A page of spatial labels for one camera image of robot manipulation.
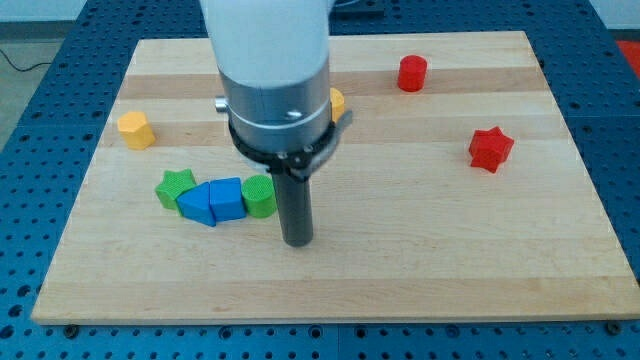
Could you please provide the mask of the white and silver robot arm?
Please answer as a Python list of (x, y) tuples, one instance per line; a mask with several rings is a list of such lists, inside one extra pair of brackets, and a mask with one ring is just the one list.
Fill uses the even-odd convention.
[(331, 120), (330, 0), (202, 0), (229, 124), (247, 146), (297, 152)]

